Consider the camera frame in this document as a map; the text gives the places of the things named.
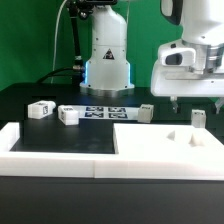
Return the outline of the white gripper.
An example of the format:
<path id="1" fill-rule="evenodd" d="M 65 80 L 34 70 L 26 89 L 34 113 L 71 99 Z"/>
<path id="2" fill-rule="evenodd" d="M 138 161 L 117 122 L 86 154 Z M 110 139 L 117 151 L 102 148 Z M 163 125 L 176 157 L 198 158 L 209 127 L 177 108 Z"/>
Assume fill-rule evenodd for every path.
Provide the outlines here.
<path id="1" fill-rule="evenodd" d="M 158 49 L 151 77 L 154 96 L 170 97 L 179 113 L 177 97 L 221 97 L 216 113 L 224 105 L 224 44 L 201 45 L 181 39 Z"/>

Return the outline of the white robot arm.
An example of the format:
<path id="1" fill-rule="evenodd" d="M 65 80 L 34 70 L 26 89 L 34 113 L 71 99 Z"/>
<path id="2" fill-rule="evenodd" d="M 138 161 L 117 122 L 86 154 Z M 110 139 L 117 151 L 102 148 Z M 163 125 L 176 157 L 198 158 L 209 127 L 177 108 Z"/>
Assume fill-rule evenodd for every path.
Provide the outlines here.
<path id="1" fill-rule="evenodd" d="M 110 97 L 131 92 L 127 22 L 112 10 L 118 0 L 68 2 L 76 16 L 93 18 L 92 56 L 80 67 L 80 90 Z M 215 97 L 215 106 L 224 106 L 224 0 L 160 0 L 160 11 L 183 31 L 159 47 L 151 93 L 173 104 L 179 97 Z"/>

